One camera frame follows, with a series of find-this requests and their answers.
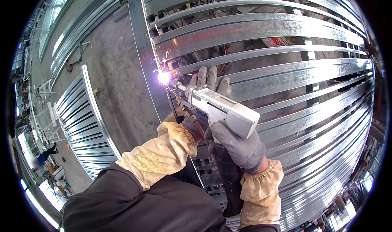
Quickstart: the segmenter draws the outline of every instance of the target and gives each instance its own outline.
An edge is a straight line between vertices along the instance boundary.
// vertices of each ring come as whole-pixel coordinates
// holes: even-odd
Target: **welding torch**
[[[260,118],[259,113],[210,90],[206,84],[185,86],[178,80],[171,78],[169,86],[180,90],[188,98],[187,102],[176,95],[178,105],[186,111],[186,115],[198,127],[202,135],[204,135],[204,131],[192,113],[194,109],[199,109],[207,114],[209,126],[214,122],[220,122],[243,139],[247,139],[256,128]],[[227,208],[223,215],[230,218],[238,215],[243,205],[240,198],[242,186],[239,183],[242,176],[241,168],[233,162],[227,149],[214,136],[213,139],[214,160],[227,196]]]

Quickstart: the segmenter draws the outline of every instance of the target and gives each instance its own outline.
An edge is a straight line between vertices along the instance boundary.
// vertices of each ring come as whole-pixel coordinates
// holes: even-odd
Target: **dark jacket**
[[[165,176],[147,191],[115,163],[64,207],[65,231],[231,231],[218,204],[202,189]],[[251,225],[241,232],[278,232]]]

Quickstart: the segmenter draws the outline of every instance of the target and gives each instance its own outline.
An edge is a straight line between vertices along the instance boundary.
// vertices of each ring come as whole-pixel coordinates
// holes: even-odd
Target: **hand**
[[[207,68],[205,66],[202,66],[199,69],[199,72],[192,76],[192,79],[190,80],[189,85],[196,86],[196,85],[201,85],[201,84],[207,84],[207,88],[209,88],[210,90],[216,91],[217,93],[219,93],[223,96],[226,96],[227,91],[228,91],[228,85],[230,83],[230,78],[223,77],[221,82],[219,83],[219,87],[217,90],[216,89],[217,74],[218,74],[218,69],[216,68],[216,66],[214,66],[214,65],[211,66],[208,73],[207,73]],[[208,128],[207,115],[198,109],[193,111],[193,114],[196,116],[196,120],[199,122],[202,129],[204,131],[206,131],[206,129]],[[191,120],[188,117],[185,117],[182,124],[188,130],[192,130],[192,131],[200,134],[196,125],[193,122],[191,122]]]
[[[256,131],[253,131],[250,137],[245,140],[222,123],[214,122],[206,131],[204,138],[212,140],[213,136],[227,149],[234,163],[247,173],[257,174],[267,168],[265,145],[260,141]],[[212,151],[213,145],[210,143],[209,151]]]

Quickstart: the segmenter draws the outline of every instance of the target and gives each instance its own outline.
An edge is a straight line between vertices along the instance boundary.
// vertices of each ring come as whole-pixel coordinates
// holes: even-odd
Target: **yellow sleeve cover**
[[[197,155],[197,145],[182,124],[162,122],[157,138],[135,147],[131,152],[124,152],[116,164],[131,171],[143,190],[148,190],[165,175],[183,169],[188,155]]]
[[[279,224],[281,199],[277,188],[282,179],[282,165],[277,160],[268,160],[268,167],[262,173],[242,176],[244,205],[238,229],[248,225]]]

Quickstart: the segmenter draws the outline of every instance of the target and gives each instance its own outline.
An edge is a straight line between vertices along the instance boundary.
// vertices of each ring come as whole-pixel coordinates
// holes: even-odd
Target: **person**
[[[37,160],[35,160],[35,163],[38,166],[41,166],[49,157],[49,155],[51,154],[57,154],[57,151],[55,151],[56,149],[56,144],[54,143],[53,146],[51,148],[49,148],[47,151],[44,151],[38,158]]]
[[[217,68],[200,68],[190,85],[216,88]],[[229,78],[217,92],[226,95]],[[165,119],[158,137],[103,169],[83,192],[66,202],[62,223],[65,231],[231,231],[216,201],[203,189],[176,177],[188,156],[197,155],[203,137],[189,118],[181,124]],[[278,186],[282,165],[267,160],[265,146],[254,131],[244,140],[215,122],[204,137],[214,136],[243,170],[241,232],[277,232],[281,199]]]

